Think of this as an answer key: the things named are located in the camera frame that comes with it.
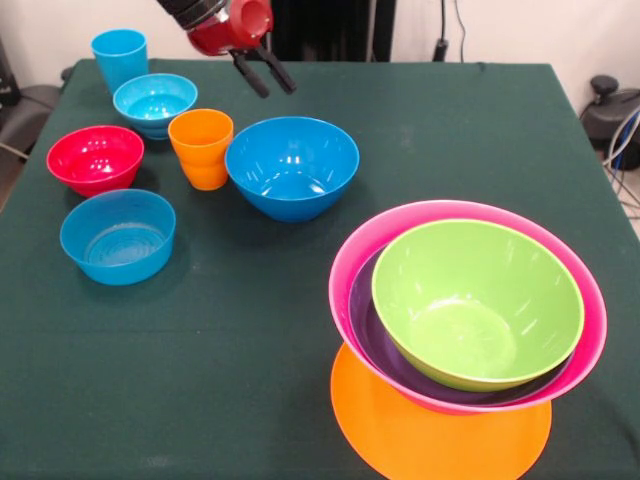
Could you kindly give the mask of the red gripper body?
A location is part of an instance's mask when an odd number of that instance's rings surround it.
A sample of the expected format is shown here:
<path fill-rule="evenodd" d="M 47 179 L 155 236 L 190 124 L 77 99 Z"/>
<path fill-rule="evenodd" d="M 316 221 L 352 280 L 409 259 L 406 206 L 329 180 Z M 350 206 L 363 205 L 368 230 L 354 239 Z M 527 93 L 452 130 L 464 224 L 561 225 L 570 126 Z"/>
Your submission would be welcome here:
<path fill-rule="evenodd" d="M 254 49 L 272 29 L 269 1 L 223 1 L 189 29 L 187 37 L 200 53 L 222 56 L 231 50 Z"/>

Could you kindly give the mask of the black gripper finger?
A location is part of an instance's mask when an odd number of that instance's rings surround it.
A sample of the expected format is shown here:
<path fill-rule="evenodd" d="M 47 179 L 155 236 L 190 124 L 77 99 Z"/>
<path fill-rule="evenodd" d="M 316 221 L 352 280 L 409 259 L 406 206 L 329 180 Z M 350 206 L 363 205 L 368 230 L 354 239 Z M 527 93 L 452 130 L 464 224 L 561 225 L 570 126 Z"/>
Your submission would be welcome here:
<path fill-rule="evenodd" d="M 263 46 L 258 46 L 256 53 L 267 64 L 270 73 L 281 89 L 286 94 L 293 94 L 297 89 L 297 85 L 276 56 Z"/>
<path fill-rule="evenodd" d="M 245 53 L 242 50 L 231 50 L 230 55 L 232 57 L 234 67 L 238 70 L 252 90 L 260 98 L 267 98 L 270 94 L 269 89 L 256 72 L 249 66 Z"/>

